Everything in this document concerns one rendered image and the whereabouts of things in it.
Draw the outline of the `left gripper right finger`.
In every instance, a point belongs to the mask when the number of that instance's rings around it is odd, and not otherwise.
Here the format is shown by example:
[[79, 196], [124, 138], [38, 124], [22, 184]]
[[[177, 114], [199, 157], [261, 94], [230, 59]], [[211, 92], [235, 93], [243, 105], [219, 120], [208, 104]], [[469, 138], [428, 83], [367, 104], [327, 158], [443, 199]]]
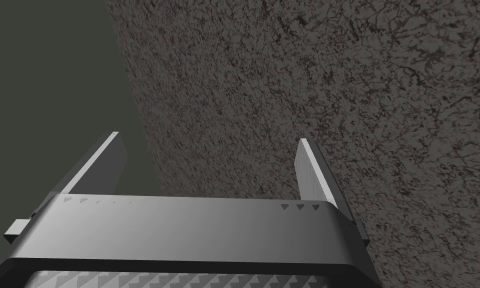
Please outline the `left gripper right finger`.
[[301, 200], [329, 202], [355, 222], [348, 201], [315, 141], [299, 139], [294, 167]]

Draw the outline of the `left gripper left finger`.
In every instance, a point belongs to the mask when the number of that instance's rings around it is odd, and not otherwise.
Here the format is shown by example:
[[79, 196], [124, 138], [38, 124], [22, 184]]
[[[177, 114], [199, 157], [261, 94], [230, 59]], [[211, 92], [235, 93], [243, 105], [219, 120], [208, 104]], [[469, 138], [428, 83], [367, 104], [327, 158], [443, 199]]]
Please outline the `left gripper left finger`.
[[105, 133], [55, 185], [31, 216], [57, 194], [112, 194], [126, 162], [127, 152], [120, 132]]

